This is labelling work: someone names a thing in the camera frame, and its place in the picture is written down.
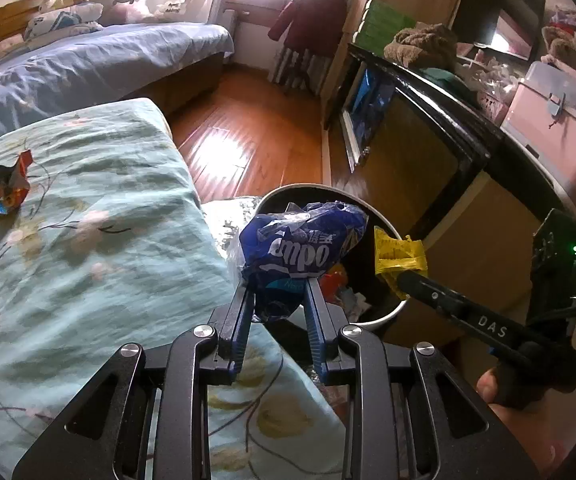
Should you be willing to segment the person's right hand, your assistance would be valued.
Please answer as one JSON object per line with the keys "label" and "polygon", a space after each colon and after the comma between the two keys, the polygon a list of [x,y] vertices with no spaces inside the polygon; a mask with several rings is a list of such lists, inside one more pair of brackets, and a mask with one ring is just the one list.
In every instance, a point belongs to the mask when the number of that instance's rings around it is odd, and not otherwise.
{"label": "person's right hand", "polygon": [[492,368],[480,376],[476,390],[531,457],[541,477],[547,478],[560,464],[562,454],[550,430],[547,400],[531,403],[521,411],[495,403],[498,386]]}

